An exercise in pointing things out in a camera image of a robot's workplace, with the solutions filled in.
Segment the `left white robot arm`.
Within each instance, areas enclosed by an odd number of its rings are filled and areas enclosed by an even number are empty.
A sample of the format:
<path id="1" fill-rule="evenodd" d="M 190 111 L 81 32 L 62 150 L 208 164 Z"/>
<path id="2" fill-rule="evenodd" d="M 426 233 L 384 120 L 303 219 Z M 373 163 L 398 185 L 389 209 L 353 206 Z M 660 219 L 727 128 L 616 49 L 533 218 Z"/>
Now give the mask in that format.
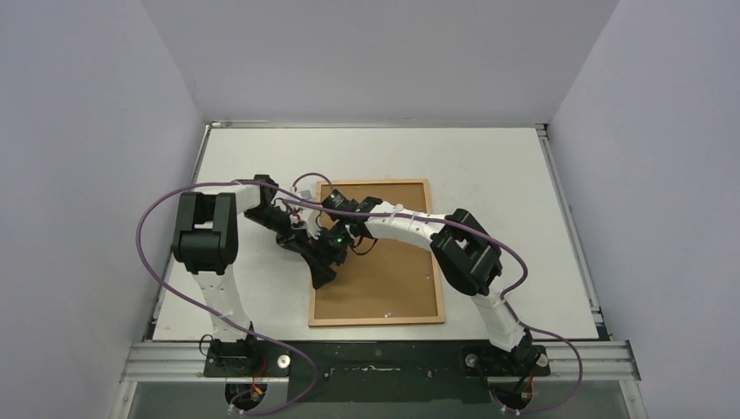
<path id="1" fill-rule="evenodd" d="M 215 309 L 210 316 L 208 365 L 235 375 L 252 375 L 264 364 L 236 287 L 238 218 L 244 216 L 275 232 L 279 247 L 299 254 L 309 266 L 315 289 L 335 279 L 333 268 L 345 262 L 352 242 L 339 225 L 327 229 L 288 204 L 275 204 L 277 188 L 269 175 L 255 175 L 252 184 L 229 186 L 215 194 L 184 192 L 179 197 L 171 250 L 199 285 L 206 305 Z"/>

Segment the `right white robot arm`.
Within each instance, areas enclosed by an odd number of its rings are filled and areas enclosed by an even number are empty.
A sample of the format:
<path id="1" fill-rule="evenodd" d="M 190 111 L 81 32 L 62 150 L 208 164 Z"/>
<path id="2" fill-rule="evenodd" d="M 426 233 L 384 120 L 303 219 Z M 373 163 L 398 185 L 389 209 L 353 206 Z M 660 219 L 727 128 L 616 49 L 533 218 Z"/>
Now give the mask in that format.
<path id="1" fill-rule="evenodd" d="M 510 312 L 503 293 L 490 286 L 503 272 L 503 246 L 493 240 L 465 209 L 448 215 L 428 214 L 392 204 L 377 197 L 361 202 L 332 191 L 318 207 L 334 222 L 321 227 L 309 248 L 317 256 L 310 261 L 314 289 L 334 280 L 334 265 L 344 262 L 357 239 L 389 239 L 429 251 L 448 284 L 467 295 L 476 306 L 495 348 L 493 361 L 504 374 L 533 367 L 542 356 L 534 348 L 531 331 Z"/>

